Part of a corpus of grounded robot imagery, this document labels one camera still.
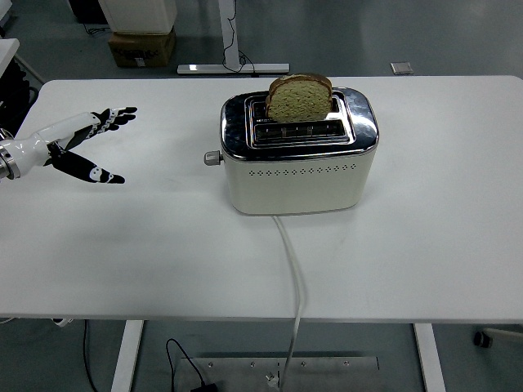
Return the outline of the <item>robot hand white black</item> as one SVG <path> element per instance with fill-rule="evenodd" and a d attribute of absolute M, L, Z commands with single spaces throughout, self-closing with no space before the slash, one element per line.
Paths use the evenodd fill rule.
<path fill-rule="evenodd" d="M 74 153 L 85 140 L 116 131 L 136 118 L 136 107 L 84 112 L 44 127 L 25 139 L 1 136 L 1 178 L 25 176 L 34 167 L 56 170 L 88 183 L 122 184 L 125 179 Z"/>

